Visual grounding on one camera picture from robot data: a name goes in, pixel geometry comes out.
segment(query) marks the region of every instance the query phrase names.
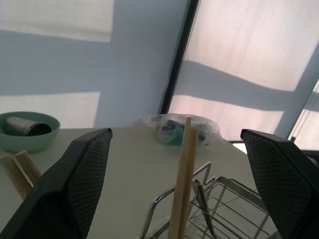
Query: metal dish rack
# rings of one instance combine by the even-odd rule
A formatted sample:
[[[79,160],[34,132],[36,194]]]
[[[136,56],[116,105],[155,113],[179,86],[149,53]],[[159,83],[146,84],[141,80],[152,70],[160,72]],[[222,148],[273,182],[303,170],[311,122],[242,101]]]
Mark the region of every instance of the metal dish rack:
[[[194,172],[195,177],[204,171],[203,197],[208,208],[205,210],[200,206],[196,198],[189,203],[185,238],[279,239],[280,235],[258,193],[234,179],[208,179],[210,168],[211,163],[207,162]],[[137,239],[167,238],[169,219],[149,233],[148,231],[156,206],[173,193],[174,189],[175,186],[172,186],[153,200]]]

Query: white table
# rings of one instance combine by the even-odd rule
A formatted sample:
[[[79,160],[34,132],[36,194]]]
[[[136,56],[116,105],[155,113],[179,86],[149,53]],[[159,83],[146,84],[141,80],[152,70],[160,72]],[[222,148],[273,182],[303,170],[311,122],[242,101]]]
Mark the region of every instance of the white table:
[[[44,173],[69,143],[95,129],[61,129],[55,142],[31,156]],[[179,147],[160,144],[147,128],[114,128],[102,195],[88,235],[89,239],[135,239],[152,200],[175,183]],[[255,189],[247,155],[227,142],[199,147],[195,168],[212,162],[211,176],[234,178]],[[0,166],[0,231],[22,203]],[[161,202],[154,219],[170,215],[171,197]]]

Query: stainless steel cup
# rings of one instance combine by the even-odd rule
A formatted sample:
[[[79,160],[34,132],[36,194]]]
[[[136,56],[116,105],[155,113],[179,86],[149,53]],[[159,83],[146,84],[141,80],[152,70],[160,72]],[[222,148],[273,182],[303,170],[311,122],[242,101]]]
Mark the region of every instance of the stainless steel cup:
[[[20,117],[7,118],[3,130],[6,134],[15,136],[36,136],[52,132],[51,127],[46,123]]]

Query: mint green bowl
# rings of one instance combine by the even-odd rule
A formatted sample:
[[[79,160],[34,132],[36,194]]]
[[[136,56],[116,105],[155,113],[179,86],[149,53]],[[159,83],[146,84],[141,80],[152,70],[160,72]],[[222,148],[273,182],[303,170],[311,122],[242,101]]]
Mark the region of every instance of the mint green bowl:
[[[37,136],[13,136],[5,134],[3,125],[5,120],[12,116],[46,123],[51,127],[52,132]],[[45,114],[36,112],[10,112],[0,114],[0,148],[10,152],[19,152],[21,150],[28,152],[39,151],[48,147],[54,141],[59,129],[60,122],[56,118]]]

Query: wooden utensil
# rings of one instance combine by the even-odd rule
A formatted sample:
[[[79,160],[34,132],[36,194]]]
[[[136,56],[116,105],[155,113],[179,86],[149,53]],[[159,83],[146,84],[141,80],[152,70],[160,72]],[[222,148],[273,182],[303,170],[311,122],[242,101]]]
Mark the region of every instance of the wooden utensil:
[[[7,175],[13,183],[15,189],[24,200],[27,195],[32,191],[31,185],[28,183],[25,176],[22,174],[18,166],[16,165],[13,157],[10,154],[5,154],[0,158]]]
[[[185,236],[188,206],[193,178],[198,131],[190,128],[191,119],[186,118],[181,154],[178,165],[175,193],[168,228],[168,239]]]
[[[31,156],[28,154],[27,151],[21,151],[15,155],[15,158],[21,165],[21,168],[24,170],[25,174],[30,179],[31,183],[35,187],[41,177],[41,173],[38,170],[38,168],[35,166],[35,164],[32,161]]]
[[[180,219],[181,205],[183,201],[188,143],[189,143],[189,136],[190,136],[190,123],[191,123],[191,118],[187,117],[185,127],[184,127],[183,141],[181,144],[181,153],[180,153],[179,164],[178,164],[175,192],[174,192],[173,205],[172,205],[171,214],[170,214],[170,223],[168,228],[167,239],[177,239],[177,236],[178,236],[179,219]]]
[[[187,163],[186,163],[185,179],[184,179],[184,190],[183,190],[177,239],[185,238],[185,230],[186,230],[186,222],[188,218],[189,198],[190,198],[191,184],[193,180],[193,173],[194,173],[194,166],[195,166],[198,134],[199,133],[196,129],[192,128],[190,130],[190,139],[189,139],[189,145],[188,145]]]

